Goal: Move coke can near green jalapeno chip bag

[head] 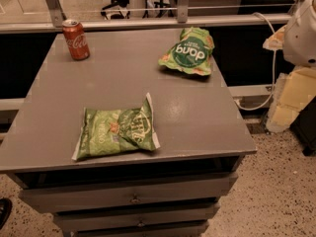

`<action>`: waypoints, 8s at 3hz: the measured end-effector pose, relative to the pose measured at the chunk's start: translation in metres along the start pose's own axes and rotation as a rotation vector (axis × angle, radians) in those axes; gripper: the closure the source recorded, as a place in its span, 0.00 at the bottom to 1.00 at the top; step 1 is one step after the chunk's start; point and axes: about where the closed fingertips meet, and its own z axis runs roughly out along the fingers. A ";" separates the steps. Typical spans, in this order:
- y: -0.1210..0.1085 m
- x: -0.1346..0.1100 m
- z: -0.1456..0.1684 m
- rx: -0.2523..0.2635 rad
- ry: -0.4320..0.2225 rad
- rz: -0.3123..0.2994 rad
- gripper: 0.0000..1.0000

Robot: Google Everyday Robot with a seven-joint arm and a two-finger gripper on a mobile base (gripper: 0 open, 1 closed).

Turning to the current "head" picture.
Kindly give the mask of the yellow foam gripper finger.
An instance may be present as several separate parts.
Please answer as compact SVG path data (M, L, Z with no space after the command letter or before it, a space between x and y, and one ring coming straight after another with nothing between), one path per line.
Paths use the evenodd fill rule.
M280 73L268 111L268 131L277 133L288 129L315 97L315 67L295 66L289 74Z

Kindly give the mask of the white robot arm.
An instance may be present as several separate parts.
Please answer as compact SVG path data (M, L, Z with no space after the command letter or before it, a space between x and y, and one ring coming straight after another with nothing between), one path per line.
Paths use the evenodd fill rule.
M294 65L289 74L276 79L266 127L282 132L316 96L316 0L304 0L288 23L265 40L263 48L282 50Z

